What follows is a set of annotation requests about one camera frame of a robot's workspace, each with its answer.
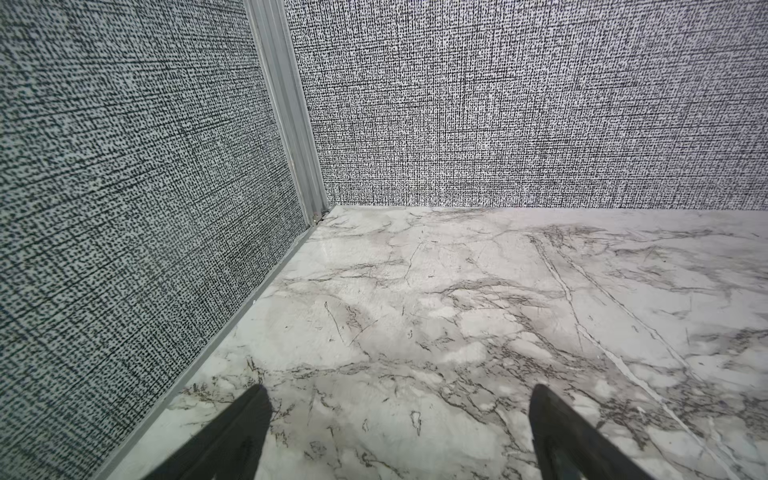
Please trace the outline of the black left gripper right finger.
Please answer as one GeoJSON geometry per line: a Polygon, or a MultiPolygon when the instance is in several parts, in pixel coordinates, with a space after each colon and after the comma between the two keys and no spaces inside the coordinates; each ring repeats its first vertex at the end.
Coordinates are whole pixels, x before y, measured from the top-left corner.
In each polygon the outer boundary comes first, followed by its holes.
{"type": "Polygon", "coordinates": [[[528,418],[544,479],[652,479],[544,384],[533,388],[528,418]]]}

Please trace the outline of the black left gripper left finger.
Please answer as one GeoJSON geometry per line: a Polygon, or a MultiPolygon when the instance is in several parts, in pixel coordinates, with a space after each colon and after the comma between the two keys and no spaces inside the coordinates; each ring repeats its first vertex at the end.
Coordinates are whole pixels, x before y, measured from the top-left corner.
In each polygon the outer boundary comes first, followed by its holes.
{"type": "Polygon", "coordinates": [[[146,477],[253,479],[272,413],[267,389],[251,386],[146,477]]]}

